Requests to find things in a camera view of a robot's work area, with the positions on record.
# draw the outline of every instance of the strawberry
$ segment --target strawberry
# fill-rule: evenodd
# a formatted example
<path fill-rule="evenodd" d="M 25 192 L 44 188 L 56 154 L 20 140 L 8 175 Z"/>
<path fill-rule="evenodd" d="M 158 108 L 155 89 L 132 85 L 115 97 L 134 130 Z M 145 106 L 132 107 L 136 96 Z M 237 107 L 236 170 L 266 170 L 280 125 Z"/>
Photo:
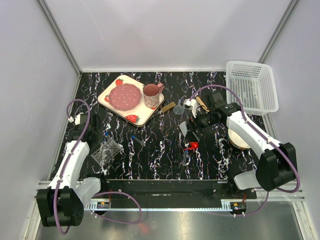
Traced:
<path fill-rule="evenodd" d="M 137 124 L 140 120 L 140 118 L 137 115 L 128 115 L 125 117 L 125 119 L 127 119 L 129 122 L 133 124 Z"/>
<path fill-rule="evenodd" d="M 106 95 L 105 97 L 104 97 L 104 100 L 108 103 L 109 102 L 109 95 Z"/>
<path fill-rule="evenodd" d="M 115 85 L 121 85 L 121 84 L 123 84 L 124 83 L 124 81 L 121 79 L 121 78 L 119 78 L 119 79 L 117 79 L 117 80 L 115 80 Z"/>

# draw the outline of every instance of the marble pattern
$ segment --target marble pattern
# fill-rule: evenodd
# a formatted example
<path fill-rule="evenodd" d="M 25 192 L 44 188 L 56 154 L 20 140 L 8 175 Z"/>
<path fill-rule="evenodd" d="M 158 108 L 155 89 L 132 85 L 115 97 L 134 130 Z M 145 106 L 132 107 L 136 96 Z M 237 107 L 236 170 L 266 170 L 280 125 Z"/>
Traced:
<path fill-rule="evenodd" d="M 179 124 L 185 121 L 190 112 L 185 110 L 176 115 L 172 110 L 157 112 L 143 127 L 135 127 L 114 113 L 101 106 L 97 97 L 120 75 L 128 75 L 144 84 L 163 83 L 165 89 L 164 105 L 170 102 L 184 101 L 200 87 L 208 84 L 226 85 L 225 72 L 103 72 L 83 73 L 76 93 L 76 99 L 85 100 L 91 113 L 97 114 L 101 120 L 99 128 L 103 135 L 108 134 L 121 145 L 122 151 L 111 165 L 101 168 L 95 160 L 88 156 L 80 172 L 80 179 L 86 173 L 104 173 L 107 179 L 169 179 L 169 180 L 213 180 L 228 179 L 232 173 L 255 169 L 256 155 L 251 150 L 239 150 L 228 141 L 227 128 L 216 124 L 206 129 L 197 150 L 189 151 L 186 166 L 183 161 L 183 135 Z M 205 89 L 200 96 L 205 96 L 213 88 Z M 81 103 L 75 103 L 71 115 L 86 112 Z M 259 127 L 264 128 L 262 117 L 250 116 Z M 69 123 L 57 163 L 51 178 L 56 174 L 64 153 L 68 134 L 74 125 Z M 141 146 L 131 139 L 135 135 L 145 142 Z"/>

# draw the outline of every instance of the reflective metal surface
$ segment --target reflective metal surface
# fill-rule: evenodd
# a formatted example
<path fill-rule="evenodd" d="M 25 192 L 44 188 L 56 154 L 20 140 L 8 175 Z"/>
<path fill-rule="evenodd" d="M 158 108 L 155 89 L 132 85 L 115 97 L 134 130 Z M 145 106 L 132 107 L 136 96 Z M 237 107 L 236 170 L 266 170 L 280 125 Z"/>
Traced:
<path fill-rule="evenodd" d="M 258 207 L 248 203 L 249 212 Z M 107 217 L 135 221 L 137 212 L 108 212 Z M 143 222 L 124 225 L 95 218 L 88 212 L 78 227 L 62 236 L 40 224 L 37 240 L 300 240 L 302 234 L 289 202 L 268 202 L 257 215 L 222 217 L 207 212 L 144 212 Z"/>

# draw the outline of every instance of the tray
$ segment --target tray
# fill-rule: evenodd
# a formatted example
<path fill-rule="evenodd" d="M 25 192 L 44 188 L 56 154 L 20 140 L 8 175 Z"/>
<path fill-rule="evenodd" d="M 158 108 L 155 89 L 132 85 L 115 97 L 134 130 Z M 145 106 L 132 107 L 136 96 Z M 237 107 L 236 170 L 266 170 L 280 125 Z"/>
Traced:
<path fill-rule="evenodd" d="M 115 88 L 116 86 L 120 84 L 133 84 L 141 91 L 141 100 L 140 104 L 137 105 L 135 108 L 127 111 L 121 111 L 115 109 L 110 103 L 108 99 L 108 95 L 110 91 Z M 127 122 L 133 124 L 136 127 L 142 127 L 144 126 L 150 118 L 153 116 L 153 114 L 159 109 L 159 107 L 164 103 L 165 97 L 161 93 L 160 94 L 160 102 L 158 107 L 155 109 L 151 109 L 145 105 L 145 99 L 144 99 L 144 93 L 143 93 L 143 87 L 144 84 L 134 80 L 133 78 L 127 76 L 127 75 L 120 75 L 116 78 L 116 80 L 113 81 L 98 97 L 98 103 L 100 103 L 102 106 L 110 110 L 111 112 L 117 114 L 122 119 L 126 120 Z"/>

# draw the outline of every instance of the floral mug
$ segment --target floral mug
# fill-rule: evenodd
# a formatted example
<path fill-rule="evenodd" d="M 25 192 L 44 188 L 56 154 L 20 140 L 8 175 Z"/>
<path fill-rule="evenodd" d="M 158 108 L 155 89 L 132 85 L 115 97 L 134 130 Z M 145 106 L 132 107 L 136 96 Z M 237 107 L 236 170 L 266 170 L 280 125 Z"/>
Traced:
<path fill-rule="evenodd" d="M 143 87 L 144 104 L 151 109 L 158 107 L 160 102 L 160 93 L 164 90 L 165 86 L 162 83 L 147 84 Z"/>

